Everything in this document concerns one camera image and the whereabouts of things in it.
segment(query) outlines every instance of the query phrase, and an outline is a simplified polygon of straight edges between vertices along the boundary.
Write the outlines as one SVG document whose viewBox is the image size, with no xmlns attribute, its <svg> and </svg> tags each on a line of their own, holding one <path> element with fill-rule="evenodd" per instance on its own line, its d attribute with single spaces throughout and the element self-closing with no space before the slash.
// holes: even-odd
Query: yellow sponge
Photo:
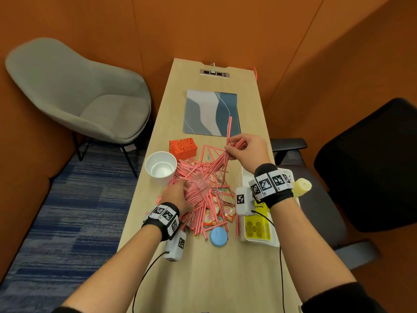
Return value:
<svg viewBox="0 0 417 313">
<path fill-rule="evenodd" d="M 311 182 L 304 178 L 298 179 L 297 181 L 293 182 L 292 185 L 294 186 L 294 189 L 292 189 L 294 198 L 302 196 L 304 193 L 310 191 L 311 189 Z"/>
</svg>

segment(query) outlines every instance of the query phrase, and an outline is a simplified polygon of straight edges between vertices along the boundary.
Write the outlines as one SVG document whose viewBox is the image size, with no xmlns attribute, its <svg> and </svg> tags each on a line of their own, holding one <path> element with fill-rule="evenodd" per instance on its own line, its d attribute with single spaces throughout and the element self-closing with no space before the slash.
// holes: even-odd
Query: blue striped carpet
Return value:
<svg viewBox="0 0 417 313">
<path fill-rule="evenodd" d="M 129 152 L 139 172 L 147 143 Z M 0 287 L 0 312 L 48 313 L 116 251 L 137 179 L 122 151 L 91 144 L 55 178 Z"/>
</svg>

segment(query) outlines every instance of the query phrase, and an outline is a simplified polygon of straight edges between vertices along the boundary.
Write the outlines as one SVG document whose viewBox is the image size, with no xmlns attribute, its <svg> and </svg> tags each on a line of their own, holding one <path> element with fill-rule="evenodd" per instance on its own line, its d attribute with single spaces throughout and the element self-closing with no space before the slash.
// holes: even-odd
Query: white sensor device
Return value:
<svg viewBox="0 0 417 313">
<path fill-rule="evenodd" d="M 240 186 L 236 189 L 236 214 L 241 216 L 255 215 L 252 210 L 255 210 L 255 199 L 252 191 L 247 186 Z"/>
<path fill-rule="evenodd" d="M 162 257 L 166 258 L 169 261 L 179 261 L 184 252 L 184 245 L 186 239 L 187 234 L 179 229 L 171 240 L 166 241 L 164 252 L 169 253 L 164 254 Z"/>
</svg>

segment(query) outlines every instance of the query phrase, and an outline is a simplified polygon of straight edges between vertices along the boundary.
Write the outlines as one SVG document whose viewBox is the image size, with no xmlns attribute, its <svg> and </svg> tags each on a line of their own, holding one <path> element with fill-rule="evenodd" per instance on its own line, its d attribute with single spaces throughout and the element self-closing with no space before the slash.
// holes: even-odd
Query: left hand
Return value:
<svg viewBox="0 0 417 313">
<path fill-rule="evenodd" d="M 160 202 L 174 203 L 178 210 L 180 210 L 180 215 L 183 215 L 186 212 L 191 212 L 193 207 L 191 204 L 187 203 L 184 198 L 184 188 L 189 187 L 190 185 L 188 182 L 185 179 L 181 179 L 162 193 Z"/>
</svg>

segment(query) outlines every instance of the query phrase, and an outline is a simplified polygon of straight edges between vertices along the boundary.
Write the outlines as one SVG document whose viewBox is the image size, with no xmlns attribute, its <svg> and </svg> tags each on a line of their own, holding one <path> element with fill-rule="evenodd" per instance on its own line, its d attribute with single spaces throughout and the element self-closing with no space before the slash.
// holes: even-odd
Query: pile of straws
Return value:
<svg viewBox="0 0 417 313">
<path fill-rule="evenodd" d="M 232 127 L 232 117 L 229 117 L 228 130 L 227 130 L 227 145 L 241 149 L 245 145 L 244 139 L 241 139 L 237 143 L 230 143 L 230 129 Z M 209 161 L 203 162 L 203 156 L 205 151 L 210 154 Z M 202 234 L 205 239 L 208 238 L 207 232 L 218 226 L 225 226 L 225 230 L 229 232 L 227 227 L 227 219 L 225 217 L 224 206 L 236 206 L 236 203 L 229 203 L 223 200 L 223 196 L 235 197 L 235 193 L 230 189 L 230 186 L 226 183 L 226 172 L 228 167 L 229 154 L 220 148 L 204 145 L 201 151 L 200 161 L 196 161 L 194 158 L 188 158 L 187 161 L 178 160 L 177 170 L 174 178 L 167 189 L 178 182 L 180 179 L 186 179 L 189 181 L 190 188 L 185 192 L 185 199 L 188 203 L 194 206 L 192 212 L 187 212 L 180 217 L 180 221 L 183 222 L 181 230 L 185 230 L 186 226 L 189 226 L 190 230 L 196 236 Z M 213 198 L 216 198 L 219 208 L 219 216 L 221 222 L 217 220 L 216 203 Z M 161 197 L 158 197 L 156 204 L 159 204 Z M 205 227 L 204 218 L 206 210 L 210 211 L 210 218 L 214 219 L 216 225 Z M 239 235 L 239 218 L 236 217 L 236 235 Z"/>
</svg>

